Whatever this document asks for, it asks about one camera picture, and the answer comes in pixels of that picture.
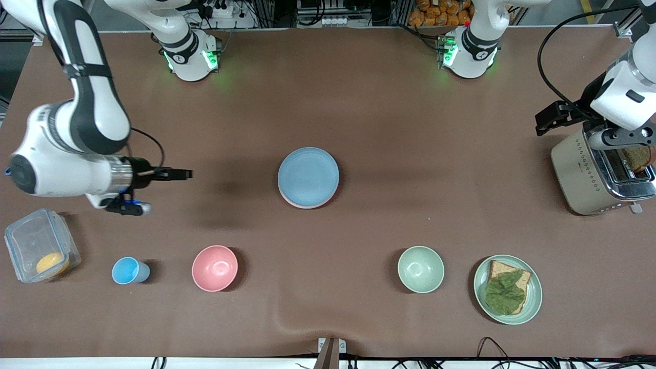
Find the pink plate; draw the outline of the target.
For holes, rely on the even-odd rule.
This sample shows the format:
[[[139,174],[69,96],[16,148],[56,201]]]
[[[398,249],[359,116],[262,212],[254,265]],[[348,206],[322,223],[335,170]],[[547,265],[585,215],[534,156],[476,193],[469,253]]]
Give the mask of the pink plate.
[[[318,209],[323,207],[324,205],[330,203],[331,199],[337,194],[337,191],[333,191],[332,193],[323,193],[320,192],[318,194],[297,194],[297,193],[285,193],[284,191],[280,191],[280,194],[282,198],[288,203],[291,204],[293,207],[299,208],[299,209],[304,209],[304,210],[310,210],[310,209]]]

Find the blue plate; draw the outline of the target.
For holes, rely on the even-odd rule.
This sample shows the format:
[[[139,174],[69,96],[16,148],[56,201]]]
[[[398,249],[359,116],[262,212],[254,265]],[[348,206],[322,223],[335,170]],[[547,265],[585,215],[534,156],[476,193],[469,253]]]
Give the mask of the blue plate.
[[[330,153],[316,147],[291,152],[277,171],[279,192],[297,194],[332,193],[338,189],[340,171]]]

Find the beige chrome toaster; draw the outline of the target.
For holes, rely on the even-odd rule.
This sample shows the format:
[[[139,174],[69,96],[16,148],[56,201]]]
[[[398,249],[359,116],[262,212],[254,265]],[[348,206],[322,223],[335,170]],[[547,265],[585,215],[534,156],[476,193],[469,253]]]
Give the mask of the beige chrome toaster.
[[[572,212],[600,215],[656,198],[656,164],[632,168],[638,153],[630,149],[594,150],[590,133],[579,129],[551,150],[551,162]]]

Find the brown bread slice in toaster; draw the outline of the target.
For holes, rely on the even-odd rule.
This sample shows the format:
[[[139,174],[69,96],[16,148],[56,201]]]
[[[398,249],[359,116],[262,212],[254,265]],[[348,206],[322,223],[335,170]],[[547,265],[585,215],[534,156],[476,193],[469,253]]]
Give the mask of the brown bread slice in toaster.
[[[656,163],[656,146],[633,147],[622,151],[634,173],[645,171],[648,166]]]

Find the blue cup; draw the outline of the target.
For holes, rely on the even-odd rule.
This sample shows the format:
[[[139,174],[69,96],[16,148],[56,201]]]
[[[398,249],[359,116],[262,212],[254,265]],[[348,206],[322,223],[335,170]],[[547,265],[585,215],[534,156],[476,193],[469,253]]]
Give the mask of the blue cup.
[[[113,282],[119,285],[145,282],[150,276],[150,267],[133,257],[119,259],[112,268]]]

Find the pink bowl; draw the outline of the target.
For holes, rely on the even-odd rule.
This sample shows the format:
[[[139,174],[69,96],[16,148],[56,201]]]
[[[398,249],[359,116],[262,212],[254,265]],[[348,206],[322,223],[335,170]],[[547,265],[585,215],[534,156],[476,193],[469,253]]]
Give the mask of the pink bowl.
[[[203,249],[192,264],[192,279],[205,292],[220,292],[234,282],[238,261],[234,252],[222,245]]]

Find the clear plastic container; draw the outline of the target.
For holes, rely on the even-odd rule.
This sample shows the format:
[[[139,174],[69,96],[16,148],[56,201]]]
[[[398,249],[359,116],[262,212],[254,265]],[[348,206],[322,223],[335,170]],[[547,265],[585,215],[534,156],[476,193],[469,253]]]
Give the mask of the clear plastic container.
[[[80,264],[80,253],[66,220],[51,210],[39,209],[10,224],[5,229],[4,239],[16,277],[23,283],[56,278]],[[37,262],[53,252],[68,255],[68,269],[50,278],[39,278]]]

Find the orange food piece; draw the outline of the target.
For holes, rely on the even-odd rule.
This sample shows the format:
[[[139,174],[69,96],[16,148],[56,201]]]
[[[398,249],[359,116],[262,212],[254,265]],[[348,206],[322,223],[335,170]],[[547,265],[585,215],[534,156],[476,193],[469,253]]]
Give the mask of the orange food piece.
[[[69,257],[61,252],[45,255],[36,264],[37,276],[42,279],[50,278],[66,271],[69,267]]]

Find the bag of orange items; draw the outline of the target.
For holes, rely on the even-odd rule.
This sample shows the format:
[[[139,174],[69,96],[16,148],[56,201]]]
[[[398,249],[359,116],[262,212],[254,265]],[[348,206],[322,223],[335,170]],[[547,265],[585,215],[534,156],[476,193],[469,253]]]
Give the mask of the bag of orange items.
[[[415,0],[410,27],[468,26],[474,15],[471,0]]]

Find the brown bread slice under lettuce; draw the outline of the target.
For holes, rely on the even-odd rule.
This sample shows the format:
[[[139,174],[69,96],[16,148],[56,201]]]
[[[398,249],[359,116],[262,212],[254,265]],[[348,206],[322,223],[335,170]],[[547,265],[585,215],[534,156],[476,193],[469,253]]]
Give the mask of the brown bread slice under lettuce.
[[[489,274],[489,278],[488,278],[488,281],[489,281],[490,278],[493,278],[493,277],[499,275],[500,273],[512,272],[512,271],[517,271],[517,270],[523,271],[522,278],[520,278],[520,280],[516,284],[517,284],[518,287],[522,288],[526,292],[526,299],[520,305],[518,310],[515,311],[514,315],[518,315],[522,311],[523,305],[527,301],[528,285],[529,285],[529,282],[531,280],[532,274],[529,271],[520,269],[518,267],[511,266],[511,265],[508,265],[508,264],[505,264],[504,262],[492,261],[492,262],[490,262],[490,274]]]

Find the white power strip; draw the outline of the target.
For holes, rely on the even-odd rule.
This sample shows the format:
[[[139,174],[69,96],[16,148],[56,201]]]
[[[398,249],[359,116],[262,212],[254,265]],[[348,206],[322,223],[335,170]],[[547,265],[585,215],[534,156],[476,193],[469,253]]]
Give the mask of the white power strip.
[[[246,0],[200,0],[198,25],[202,29],[253,29],[259,20]]]

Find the green lettuce leaf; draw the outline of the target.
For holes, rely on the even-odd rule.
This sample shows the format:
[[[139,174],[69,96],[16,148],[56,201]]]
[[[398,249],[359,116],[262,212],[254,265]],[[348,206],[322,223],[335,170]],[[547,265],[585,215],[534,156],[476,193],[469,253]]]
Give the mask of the green lettuce leaf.
[[[504,272],[490,278],[485,288],[489,309],[499,315],[514,315],[526,299],[526,292],[517,286],[523,271]]]

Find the green plate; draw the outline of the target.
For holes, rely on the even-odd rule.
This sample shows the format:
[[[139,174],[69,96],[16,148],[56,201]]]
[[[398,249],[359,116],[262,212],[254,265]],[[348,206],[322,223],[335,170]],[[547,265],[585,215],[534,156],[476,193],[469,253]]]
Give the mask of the green plate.
[[[509,271],[516,269],[528,273],[528,278],[518,280],[519,288],[525,292],[525,300],[518,306],[516,313],[502,315],[490,309],[486,302],[486,285],[493,276],[494,266],[508,266]],[[543,303],[543,289],[534,269],[522,259],[513,255],[493,255],[479,262],[473,278],[473,292],[478,306],[492,320],[506,325],[521,325],[529,322],[539,312]]]

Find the green bowl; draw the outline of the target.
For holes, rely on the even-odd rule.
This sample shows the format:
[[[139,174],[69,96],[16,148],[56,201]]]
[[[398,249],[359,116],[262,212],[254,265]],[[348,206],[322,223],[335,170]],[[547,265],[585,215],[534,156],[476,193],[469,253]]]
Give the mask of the green bowl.
[[[440,287],[445,278],[445,265],[435,250],[416,245],[400,255],[397,271],[401,283],[413,293],[428,294]]]

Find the aluminium frame profile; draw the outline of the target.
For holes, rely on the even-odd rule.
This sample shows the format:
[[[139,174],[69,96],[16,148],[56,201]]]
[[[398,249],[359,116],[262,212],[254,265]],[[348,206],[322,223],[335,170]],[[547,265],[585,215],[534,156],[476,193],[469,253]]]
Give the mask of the aluminium frame profile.
[[[630,39],[633,36],[633,27],[642,19],[642,10],[639,6],[635,5],[632,9],[626,10],[623,18],[619,21],[614,21],[613,29],[614,34],[619,39]]]

